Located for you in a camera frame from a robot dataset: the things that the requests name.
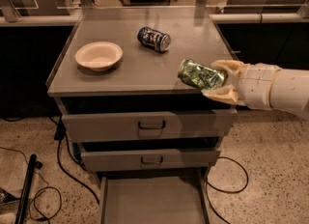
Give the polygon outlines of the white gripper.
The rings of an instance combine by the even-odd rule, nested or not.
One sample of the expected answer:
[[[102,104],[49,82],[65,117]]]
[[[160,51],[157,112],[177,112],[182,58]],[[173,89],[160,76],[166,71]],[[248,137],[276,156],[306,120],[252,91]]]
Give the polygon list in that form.
[[[203,89],[209,99],[231,104],[245,105],[250,109],[271,110],[270,90],[280,67],[267,64],[250,65],[238,60],[216,60],[211,63],[216,70],[223,70],[231,79],[238,79],[238,89],[232,84],[217,89]]]

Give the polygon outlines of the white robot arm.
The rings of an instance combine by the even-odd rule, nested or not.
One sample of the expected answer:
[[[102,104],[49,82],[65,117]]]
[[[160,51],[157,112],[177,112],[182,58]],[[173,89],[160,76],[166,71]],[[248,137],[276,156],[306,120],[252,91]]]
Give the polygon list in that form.
[[[217,60],[211,66],[228,73],[229,83],[203,89],[206,98],[258,110],[280,110],[309,119],[309,71],[276,65]]]

